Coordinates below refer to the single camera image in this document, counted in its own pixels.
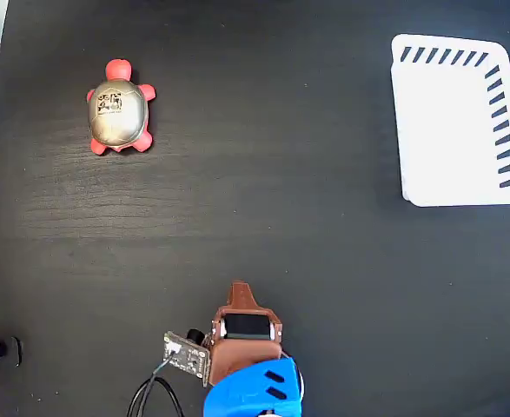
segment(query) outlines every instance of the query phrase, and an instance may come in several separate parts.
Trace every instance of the dark wood surface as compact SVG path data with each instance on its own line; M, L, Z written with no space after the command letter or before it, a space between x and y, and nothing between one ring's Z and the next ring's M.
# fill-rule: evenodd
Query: dark wood surface
M285 323L306 416L510 399L510 207L401 198L399 33L502 43L510 1L12 1L0 56L1 416L123 415L163 332L229 283ZM153 84L155 146L89 150L109 59ZM194 378L166 372L187 416ZM150 415L173 415L163 393Z

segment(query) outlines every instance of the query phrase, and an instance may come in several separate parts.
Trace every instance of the black stripe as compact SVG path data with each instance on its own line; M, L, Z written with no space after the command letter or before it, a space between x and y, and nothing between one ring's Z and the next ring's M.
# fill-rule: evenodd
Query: black stripe
M496 111L494 111L493 114L492 114L492 118L494 119L495 117L498 117L499 115L503 115L504 113L507 113L507 107L506 106L502 107L501 109L497 109Z
M484 76L485 78L489 78L490 76L493 76L495 73L497 73L498 71L500 71L500 66L496 65L494 68L492 68L491 70L489 70L487 72L487 74Z
M422 53L425 51L424 48L419 48L417 49L417 53L414 55L414 59L413 59L413 62L416 63L417 61L419 61L419 58L421 57Z
M267 373L265 373L264 376L266 376L270 380L278 382L280 384L285 381L285 378L283 376L278 375L272 371L267 371Z
M430 61L432 61L432 58L434 58L436 52L438 52L438 48L432 48L432 51L430 51L430 55L427 58L427 63L430 63Z
M498 139L494 144L496 146L503 145L504 143L508 143L510 141L510 135L505 135L501 139Z
M504 122L500 123L498 126L496 126L493 131L497 132L498 130L502 130L505 128L509 128L509 120L505 120Z
M488 56L488 52L483 52L479 58L479 61L477 61L477 63L474 66L478 67L479 65L481 65L482 61L484 61L487 56Z
M270 387L269 389L266 390L266 392L272 395L273 397L277 398L278 400L286 400L288 398L288 396L285 395L285 393L283 393L279 389L275 389L274 387Z
M496 159L499 161L500 159L508 158L509 156L510 156L510 149L508 149L505 152L502 152L501 154L498 154L498 156L496 156Z
M469 61L471 61L473 59L473 56L475 56L475 55L477 55L477 51L476 50L474 50L473 52L471 52L469 54L469 56L467 57L467 59L463 63L463 66L467 65L469 63Z
M461 56L463 55L463 50L458 50L457 51L457 54L455 54L455 57L452 61L452 65L454 65L455 63L457 63L459 61L459 59L461 58Z
M503 99L503 98L506 98L506 95L504 94L504 92L502 91L501 93L499 93L495 98L493 98L492 100L490 100L490 105L498 102L499 100Z
M493 89L496 89L496 88L500 87L501 84L502 84L502 82L501 82L501 78L500 78L498 81L496 81L495 83L491 84L488 87L488 91L492 91Z
M502 184L500 184L501 189L504 189L505 187L510 187L510 180L504 181Z
M510 164L498 169L498 174L504 174L506 172L510 172Z
M438 63L443 63L444 61L446 61L446 58L447 56L450 54L452 50L451 49L447 49L444 51L444 55L442 55L442 58L440 58L440 61L438 61Z
M401 54L401 61L405 61L405 58L407 58L407 55L409 54L409 51L411 50L410 46L406 46L403 50L403 53Z

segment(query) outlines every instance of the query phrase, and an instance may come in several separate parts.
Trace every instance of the circuit board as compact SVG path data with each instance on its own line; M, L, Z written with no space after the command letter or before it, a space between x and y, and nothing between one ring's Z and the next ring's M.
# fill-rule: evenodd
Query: circuit board
M172 332L164 335L164 359L173 353L169 365L177 367L202 380L203 386L209 383L210 351L205 347L178 336Z

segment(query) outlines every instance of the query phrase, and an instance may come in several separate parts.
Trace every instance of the wire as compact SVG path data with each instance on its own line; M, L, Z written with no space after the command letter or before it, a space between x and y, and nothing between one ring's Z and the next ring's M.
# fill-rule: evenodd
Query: wire
M293 359L293 357L288 354L285 350L281 351L281 356L289 359ZM295 359L293 359L293 363L295 364L295 368L297 369L297 373L299 374L299 396L301 397L301 401L303 400L303 397L305 396L305 380L303 380L303 374L301 373L301 370L299 369L299 366L297 365L297 362Z
M174 408L176 409L176 413L178 417L184 417L182 406L179 403L179 400L177 399L176 393L168 384L166 380L164 380L162 377L156 376L160 370L165 367L171 358L173 357L175 353L170 354L170 356L165 359L160 365L158 365L154 371L152 371L152 375L150 378L148 378L145 382L141 384L141 386L135 391L135 394L133 395L133 399L131 400L129 404L129 408L127 410L127 417L132 417L133 412L136 408L136 403L139 401L139 408L136 413L136 417L142 417L144 413L144 407L147 403L147 399L149 398L150 391L152 390L152 387L154 386L155 382L159 383L164 387L164 389L168 392L169 398L171 399Z

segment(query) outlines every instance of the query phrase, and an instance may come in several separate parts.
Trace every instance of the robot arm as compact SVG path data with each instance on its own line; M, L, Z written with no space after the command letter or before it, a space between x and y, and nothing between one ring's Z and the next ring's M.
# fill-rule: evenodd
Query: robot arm
M193 329L187 339L166 333L164 359L214 386L204 417L301 417L300 375L282 352L281 331L276 314L256 303L246 282L236 281L211 333Z

